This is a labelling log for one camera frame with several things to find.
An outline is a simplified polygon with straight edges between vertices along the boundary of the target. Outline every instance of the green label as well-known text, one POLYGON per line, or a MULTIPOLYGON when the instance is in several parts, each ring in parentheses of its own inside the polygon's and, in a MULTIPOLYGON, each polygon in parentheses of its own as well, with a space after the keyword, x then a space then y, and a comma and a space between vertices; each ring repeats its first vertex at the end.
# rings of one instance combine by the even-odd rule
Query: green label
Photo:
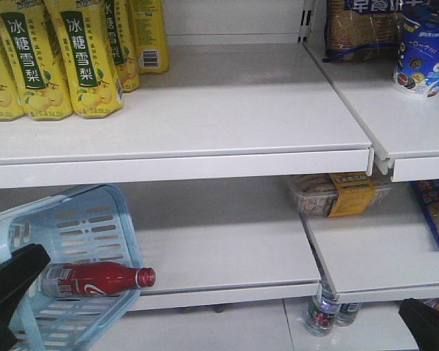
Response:
POLYGON ((119 33, 117 31, 117 18, 114 0, 105 0, 105 19, 108 23, 108 35, 112 57, 115 64, 124 64, 125 57, 120 45, 119 33))
POLYGON ((45 82, 37 66, 36 56, 29 38, 28 26, 24 14, 19 12, 6 12, 0 14, 8 34, 12 38, 16 56, 21 66, 24 83, 28 89, 44 89, 45 82))
POLYGON ((91 55, 89 53, 88 39, 86 38, 83 14, 79 11, 61 12, 65 23, 70 45, 72 46, 73 59, 75 60, 76 73, 80 86, 97 86, 97 77, 94 73, 91 55))

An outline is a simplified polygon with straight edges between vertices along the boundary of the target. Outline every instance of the red bottle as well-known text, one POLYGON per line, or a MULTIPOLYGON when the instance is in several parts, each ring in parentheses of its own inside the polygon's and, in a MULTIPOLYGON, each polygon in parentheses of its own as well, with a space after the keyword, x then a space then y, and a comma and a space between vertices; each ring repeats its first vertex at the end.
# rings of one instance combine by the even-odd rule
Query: red bottle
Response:
POLYGON ((130 268, 115 262, 50 264, 41 273, 40 289, 48 296, 106 296, 137 287, 151 287, 153 268, 130 268))

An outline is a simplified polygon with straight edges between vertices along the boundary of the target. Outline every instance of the shelf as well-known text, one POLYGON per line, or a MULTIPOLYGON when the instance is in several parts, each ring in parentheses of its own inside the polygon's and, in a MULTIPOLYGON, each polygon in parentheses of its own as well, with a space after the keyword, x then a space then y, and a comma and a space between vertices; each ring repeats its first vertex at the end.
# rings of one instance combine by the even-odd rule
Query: shelf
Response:
POLYGON ((293 351, 283 302, 238 303, 223 313, 211 307, 129 312, 91 351, 293 351))
POLYGON ((142 81, 102 120, 0 123, 0 188, 372 164, 369 139, 302 45, 173 46, 170 71, 142 81))
MULTIPOLYGON (((157 282, 132 309, 309 296, 320 274, 281 177, 121 184, 157 282)), ((57 192, 0 189, 0 211, 57 192)))
POLYGON ((439 248, 407 184, 361 215, 305 226, 340 302, 439 297, 439 248))
POLYGON ((439 93, 417 99, 392 86, 395 62, 324 63, 325 2, 317 1, 308 49, 372 142, 375 160, 393 181, 439 178, 439 93))
POLYGON ((417 350, 396 303, 366 303, 353 324, 334 326, 327 336, 316 337, 304 327, 308 299, 285 300, 294 351, 392 351, 417 350))

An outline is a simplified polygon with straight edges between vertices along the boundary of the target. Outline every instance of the can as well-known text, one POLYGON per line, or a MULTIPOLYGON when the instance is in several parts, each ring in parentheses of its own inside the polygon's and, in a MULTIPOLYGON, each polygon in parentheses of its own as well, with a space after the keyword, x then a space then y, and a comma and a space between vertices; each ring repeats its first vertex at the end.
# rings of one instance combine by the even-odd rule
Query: can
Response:
POLYGON ((394 86, 412 97, 433 97, 439 90, 439 7, 415 6, 403 15, 394 86))

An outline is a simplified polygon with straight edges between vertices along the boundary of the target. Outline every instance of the plastic food container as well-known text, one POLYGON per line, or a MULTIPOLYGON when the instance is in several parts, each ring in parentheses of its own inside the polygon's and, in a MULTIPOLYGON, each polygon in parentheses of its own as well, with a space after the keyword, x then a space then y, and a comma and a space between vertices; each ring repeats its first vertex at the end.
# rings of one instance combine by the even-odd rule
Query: plastic food container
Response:
MULTIPOLYGON (((0 213, 0 263, 31 243, 42 244, 52 263, 142 266, 124 196, 111 185, 79 186, 0 213)), ((101 298, 50 298, 37 280, 10 323, 19 340, 12 351, 88 350, 140 296, 128 290, 101 298)))
MULTIPOLYGON (((374 197, 367 208, 382 202, 394 185, 388 176, 376 173, 370 177, 375 186, 374 197)), ((300 214, 328 216, 337 201, 338 191, 328 173, 286 175, 288 196, 300 214)))

